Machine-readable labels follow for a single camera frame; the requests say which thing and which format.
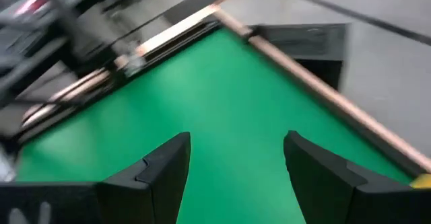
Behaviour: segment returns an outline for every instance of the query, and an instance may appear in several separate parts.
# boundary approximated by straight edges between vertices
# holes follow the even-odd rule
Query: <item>yellow object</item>
[[[410,186],[413,188],[431,188],[431,174],[422,174]]]

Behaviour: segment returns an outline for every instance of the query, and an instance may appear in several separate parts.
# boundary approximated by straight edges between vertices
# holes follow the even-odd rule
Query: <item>concrete floor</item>
[[[137,24],[182,0],[143,0],[125,10]],[[431,0],[328,0],[398,26],[431,35]],[[400,35],[303,0],[228,0],[222,7],[246,24],[350,23],[341,92],[385,126],[431,157],[431,48]],[[100,26],[98,7],[82,18],[107,40],[117,35]],[[166,29],[160,18],[141,30],[149,38]]]

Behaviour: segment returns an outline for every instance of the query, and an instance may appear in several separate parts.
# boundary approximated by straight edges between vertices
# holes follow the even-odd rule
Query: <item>gray floor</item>
[[[125,10],[143,23],[182,0],[143,0]],[[328,0],[348,9],[372,15],[410,30],[431,35],[431,0]],[[247,24],[350,23],[348,58],[341,92],[378,121],[431,156],[431,48],[392,32],[359,22],[303,0],[229,0],[222,7]],[[88,29],[107,40],[117,35],[95,7],[82,18],[93,22]],[[160,18],[141,30],[149,38],[169,26]],[[49,92],[72,78],[58,82]],[[0,114],[0,126],[5,125]]]

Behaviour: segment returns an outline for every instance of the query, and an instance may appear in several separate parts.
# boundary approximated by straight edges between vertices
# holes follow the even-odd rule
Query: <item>wooden border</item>
[[[214,16],[231,30],[234,30],[239,35],[245,35],[251,31],[249,28],[222,11],[219,7],[215,5],[213,6],[217,8],[214,12]],[[334,106],[338,107],[342,112],[348,114],[362,126],[378,135],[387,144],[392,146],[392,148],[398,150],[410,160],[417,163],[424,170],[431,173],[431,160],[424,154],[420,153],[395,133],[392,133],[373,117],[365,113],[365,111],[359,109],[359,107],[355,106],[351,101],[336,92],[333,88],[329,87],[318,77],[314,76],[295,60],[291,59],[260,36],[253,36],[248,41],[262,53],[274,60],[274,62],[276,62],[280,67],[301,80],[305,85],[309,86],[309,88],[311,88],[315,93],[324,97]]]

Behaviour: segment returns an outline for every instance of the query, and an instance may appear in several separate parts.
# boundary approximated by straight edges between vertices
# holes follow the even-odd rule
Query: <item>green mat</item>
[[[34,140],[22,153],[18,179],[103,180],[190,131],[192,158],[178,223],[304,223],[282,151],[283,137],[296,130],[409,183],[266,60],[219,30]]]

